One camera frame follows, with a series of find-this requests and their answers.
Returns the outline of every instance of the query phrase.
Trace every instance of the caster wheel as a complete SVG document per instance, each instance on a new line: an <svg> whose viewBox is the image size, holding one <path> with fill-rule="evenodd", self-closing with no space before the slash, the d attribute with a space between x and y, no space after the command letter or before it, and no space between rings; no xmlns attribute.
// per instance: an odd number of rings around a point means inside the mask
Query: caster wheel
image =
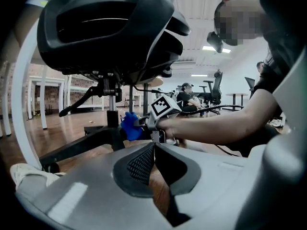
<svg viewBox="0 0 307 230"><path fill-rule="evenodd" d="M59 173L59 166L57 163L52 163L52 164L46 164L43 166L43 171L46 171L48 173Z"/></svg>

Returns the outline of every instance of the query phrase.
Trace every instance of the sleeve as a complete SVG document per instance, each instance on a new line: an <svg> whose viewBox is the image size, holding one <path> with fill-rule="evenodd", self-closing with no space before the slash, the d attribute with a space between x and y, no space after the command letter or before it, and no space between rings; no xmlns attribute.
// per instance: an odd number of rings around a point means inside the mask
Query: sleeve
<svg viewBox="0 0 307 230"><path fill-rule="evenodd" d="M187 102L188 100L192 99L187 93L183 92L180 94L180 97L183 101Z"/></svg>
<svg viewBox="0 0 307 230"><path fill-rule="evenodd" d="M276 72L270 66L264 65L263 71L260 74L260 80L255 85L254 91L263 89L273 93L282 81L283 77L276 74Z"/></svg>

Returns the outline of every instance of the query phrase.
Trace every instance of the fluorescent light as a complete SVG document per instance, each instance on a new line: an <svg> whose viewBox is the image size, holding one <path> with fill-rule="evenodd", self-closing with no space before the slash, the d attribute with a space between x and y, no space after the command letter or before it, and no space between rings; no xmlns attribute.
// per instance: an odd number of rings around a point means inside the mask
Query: fluorescent light
<svg viewBox="0 0 307 230"><path fill-rule="evenodd" d="M204 46L202 47L203 50L212 50L212 51L216 51L212 46ZM223 48L223 52L224 53L230 53L230 49L227 48Z"/></svg>
<svg viewBox="0 0 307 230"><path fill-rule="evenodd" d="M191 77L207 77L208 75L192 74Z"/></svg>

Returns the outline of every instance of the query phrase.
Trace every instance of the man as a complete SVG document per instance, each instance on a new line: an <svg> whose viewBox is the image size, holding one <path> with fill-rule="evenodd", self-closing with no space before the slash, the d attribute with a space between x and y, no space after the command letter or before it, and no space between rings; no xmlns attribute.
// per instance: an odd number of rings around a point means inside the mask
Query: man
<svg viewBox="0 0 307 230"><path fill-rule="evenodd" d="M263 61L260 61L257 63L257 70L258 72L261 74L262 71L263 71L263 66L264 66L264 62Z"/></svg>
<svg viewBox="0 0 307 230"><path fill-rule="evenodd" d="M304 41L299 41L299 20L288 12L284 0L223 0L215 10L214 26L225 43L236 46L246 39L263 36L270 52L260 81L247 106L238 112L206 119L165 119L158 126L169 137L226 145L247 157L250 150L266 144L278 132L267 122L280 110L272 95L297 60Z"/></svg>
<svg viewBox="0 0 307 230"><path fill-rule="evenodd" d="M201 108L201 104L193 100L189 94L191 94L193 84L185 82L181 86L181 90L177 95L177 104L183 112L194 112L197 108Z"/></svg>

